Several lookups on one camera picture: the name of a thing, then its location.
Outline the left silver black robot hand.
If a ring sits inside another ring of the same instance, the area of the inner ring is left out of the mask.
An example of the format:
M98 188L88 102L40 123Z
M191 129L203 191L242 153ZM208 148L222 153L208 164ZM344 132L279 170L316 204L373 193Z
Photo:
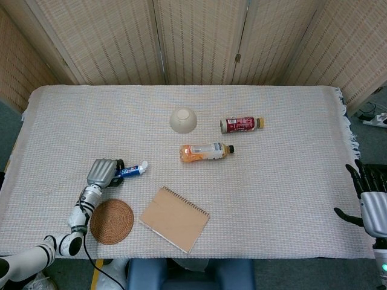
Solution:
M92 165L86 178L88 185L97 185L101 189L118 187L123 178L116 177L115 173L124 169L122 159L97 159Z

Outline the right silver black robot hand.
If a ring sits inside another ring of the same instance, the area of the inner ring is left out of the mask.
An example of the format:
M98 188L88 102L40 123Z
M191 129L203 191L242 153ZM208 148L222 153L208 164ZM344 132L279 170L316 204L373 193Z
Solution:
M386 166L364 164L355 159L356 167L347 164L359 200L361 217L350 216L335 207L334 212L346 222L365 229L375 239L386 238Z

